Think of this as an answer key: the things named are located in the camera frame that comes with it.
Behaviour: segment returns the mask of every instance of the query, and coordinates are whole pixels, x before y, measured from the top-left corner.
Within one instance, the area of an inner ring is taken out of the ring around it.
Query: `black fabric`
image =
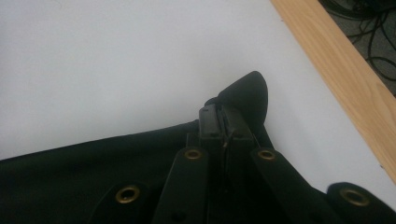
[[[238,108],[259,142],[272,147],[263,127],[267,102],[265,81],[253,72],[206,103]],[[0,161],[0,223],[87,223],[113,186],[162,185],[187,133],[198,131],[195,120]]]

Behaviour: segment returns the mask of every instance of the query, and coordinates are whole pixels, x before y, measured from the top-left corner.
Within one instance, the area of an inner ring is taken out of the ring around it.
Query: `wooden frame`
[[[396,100],[317,0],[271,0],[396,183]]]

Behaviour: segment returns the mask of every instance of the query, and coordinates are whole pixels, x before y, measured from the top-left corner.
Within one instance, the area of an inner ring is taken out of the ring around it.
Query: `black cable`
[[[381,19],[381,17],[378,17],[375,20],[375,26],[377,26],[380,22],[384,23],[385,20],[388,17],[388,12],[384,13],[384,19]],[[372,35],[370,36],[370,40],[369,40],[369,46],[368,46],[368,52],[367,52],[367,58],[366,61],[368,61],[370,63],[370,65],[373,67],[373,69],[376,71],[377,74],[379,74],[381,77],[383,77],[384,79],[387,79],[389,81],[396,81],[396,78],[392,78],[392,77],[388,77],[387,75],[385,75],[375,64],[375,61],[382,61],[382,62],[386,62],[389,63],[390,65],[392,65],[394,68],[396,68],[396,63],[388,58],[384,58],[384,57],[373,57],[372,56],[372,47],[373,47],[373,42],[374,42],[374,38],[375,38],[375,32],[372,33]]]
[[[357,11],[356,9],[353,10],[343,7],[334,0],[319,0],[319,2],[334,16],[342,17],[347,20],[369,20],[377,15],[376,12],[368,7],[362,7],[361,11]]]
[[[390,43],[390,45],[393,47],[394,50],[396,50],[396,46],[393,44],[393,42],[390,40],[389,36],[387,35],[387,32],[385,32],[385,28],[384,28],[384,22],[381,24],[381,31],[382,34],[384,35],[384,37],[388,40],[388,42]]]

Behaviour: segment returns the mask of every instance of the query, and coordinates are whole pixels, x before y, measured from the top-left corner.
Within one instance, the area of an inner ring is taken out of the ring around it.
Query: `white table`
[[[250,71],[265,127],[315,188],[396,210],[380,167],[269,1],[2,1],[0,160],[173,126]]]

